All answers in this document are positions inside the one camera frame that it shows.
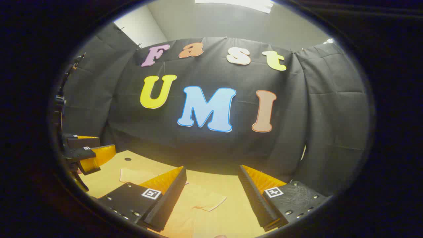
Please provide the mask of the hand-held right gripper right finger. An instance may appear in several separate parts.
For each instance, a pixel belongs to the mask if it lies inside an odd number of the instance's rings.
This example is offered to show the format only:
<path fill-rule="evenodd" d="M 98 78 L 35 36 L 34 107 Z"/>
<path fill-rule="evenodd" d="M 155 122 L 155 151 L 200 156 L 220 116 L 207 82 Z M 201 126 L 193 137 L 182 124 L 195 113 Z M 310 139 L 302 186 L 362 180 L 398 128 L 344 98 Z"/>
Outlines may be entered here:
<path fill-rule="evenodd" d="M 245 165 L 239 166 L 238 178 L 265 231 L 306 217 L 328 199 L 302 182 L 285 183 Z"/>

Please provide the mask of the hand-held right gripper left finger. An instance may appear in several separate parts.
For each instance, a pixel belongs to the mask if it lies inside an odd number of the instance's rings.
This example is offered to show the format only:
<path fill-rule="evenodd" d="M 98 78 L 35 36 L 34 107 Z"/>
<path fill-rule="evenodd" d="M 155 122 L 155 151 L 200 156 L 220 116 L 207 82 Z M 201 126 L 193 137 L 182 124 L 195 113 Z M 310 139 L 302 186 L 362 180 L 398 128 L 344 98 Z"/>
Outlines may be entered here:
<path fill-rule="evenodd" d="M 177 167 L 139 185 L 124 185 L 100 197 L 98 202 L 128 222 L 160 232 L 186 184 L 186 168 Z"/>

